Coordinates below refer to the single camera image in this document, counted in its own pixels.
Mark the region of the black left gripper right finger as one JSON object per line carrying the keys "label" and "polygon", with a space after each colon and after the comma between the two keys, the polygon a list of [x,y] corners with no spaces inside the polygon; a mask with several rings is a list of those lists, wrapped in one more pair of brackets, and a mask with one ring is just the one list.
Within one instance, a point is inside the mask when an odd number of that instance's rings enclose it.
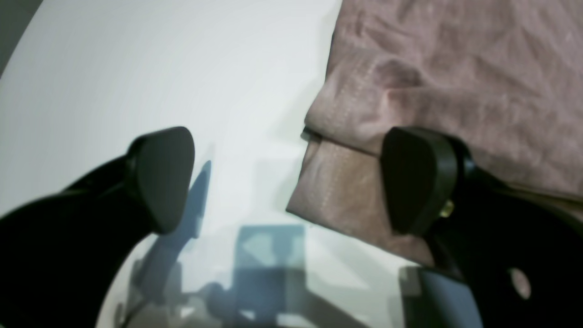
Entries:
{"label": "black left gripper right finger", "polygon": [[519,194],[444,133],[396,127],[382,145],[392,227],[422,237],[439,271],[472,293],[446,316],[484,328],[582,326],[582,223]]}

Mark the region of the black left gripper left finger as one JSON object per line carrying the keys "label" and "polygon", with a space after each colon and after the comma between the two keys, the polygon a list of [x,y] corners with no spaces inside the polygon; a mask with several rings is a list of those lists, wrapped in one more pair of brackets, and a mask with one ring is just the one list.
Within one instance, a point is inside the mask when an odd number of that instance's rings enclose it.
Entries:
{"label": "black left gripper left finger", "polygon": [[96,326],[133,248],[179,226],[194,161],[187,128],[146,133],[125,155],[3,216],[1,326]]}

